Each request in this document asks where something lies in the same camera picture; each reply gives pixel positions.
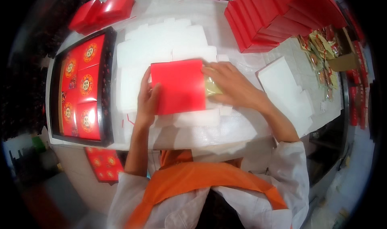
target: orange apron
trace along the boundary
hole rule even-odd
[[[273,210],[288,208],[276,187],[251,173],[226,163],[186,162],[153,174],[142,202],[130,215],[125,228],[143,228],[153,206],[169,197],[212,186],[265,193]]]

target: left hand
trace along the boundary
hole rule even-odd
[[[149,67],[141,81],[140,93],[138,94],[135,126],[143,128],[149,128],[153,124],[160,95],[161,84],[157,83],[152,89],[151,84],[148,83],[150,76],[151,68]]]

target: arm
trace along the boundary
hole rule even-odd
[[[148,168],[149,127],[154,122],[160,92],[160,84],[156,84],[153,90],[148,84],[150,75],[151,70],[148,68],[141,81],[137,118],[124,168],[125,173],[143,177],[146,177]]]
[[[299,141],[288,118],[272,104],[265,92],[255,88],[230,62],[210,63],[202,72],[213,78],[223,92],[210,96],[211,100],[257,110],[272,128],[278,142]]]

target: right hand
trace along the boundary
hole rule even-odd
[[[255,88],[230,62],[210,63],[202,68],[202,72],[211,77],[223,92],[209,96],[211,101],[253,108],[259,112],[271,109],[272,103],[266,93]]]

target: table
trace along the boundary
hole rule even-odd
[[[334,101],[324,101],[324,90],[319,89],[317,79],[312,71],[312,67],[307,59],[306,54],[300,49],[296,38],[289,38],[281,43],[277,48],[268,53],[250,53],[240,54],[235,38],[231,29],[224,17],[224,10],[227,6],[227,1],[224,0],[135,0],[132,10],[131,19],[126,19],[115,23],[112,27],[117,31],[117,43],[124,41],[125,29],[133,30],[141,24],[156,24],[163,22],[166,18],[188,18],[192,24],[199,24],[204,27],[208,45],[216,46],[218,54],[226,54],[233,63],[258,89],[262,89],[255,72],[274,61],[280,56],[284,56],[297,85],[302,89],[307,89],[311,95],[315,114],[312,116],[313,124],[309,131],[316,130],[329,121],[340,115],[342,109],[342,98],[340,90],[334,90]],[[58,53],[65,48],[84,38],[83,35],[73,32],[69,35],[61,45]],[[47,74],[46,83],[46,104],[49,104],[50,81],[52,74],[53,60]],[[110,149],[127,150],[131,129],[123,129],[122,120],[126,118],[126,114],[118,114],[114,111],[115,108],[115,85],[117,75],[117,58],[113,57],[112,68],[112,118],[113,118],[113,134],[114,144],[110,145]],[[326,111],[321,110],[321,103],[324,103]],[[53,139],[50,127],[50,111],[49,107],[46,110],[48,131],[50,142],[52,144],[73,144],[66,141]],[[234,110],[231,117],[222,117],[223,120],[228,120],[228,126],[221,126],[214,129],[207,129],[206,132],[192,133],[192,140],[195,143],[186,145],[187,138],[179,137],[181,130],[176,128],[168,128],[164,130],[151,130],[149,137],[149,149],[179,149],[193,148],[200,151],[214,152],[219,150],[227,150],[230,152],[238,151],[246,147],[246,143],[255,139],[265,139],[270,136],[270,130],[262,116],[255,111],[249,110]],[[239,133],[238,137],[233,137],[234,131],[244,129],[243,134]],[[162,139],[163,134],[177,134],[171,141]]]

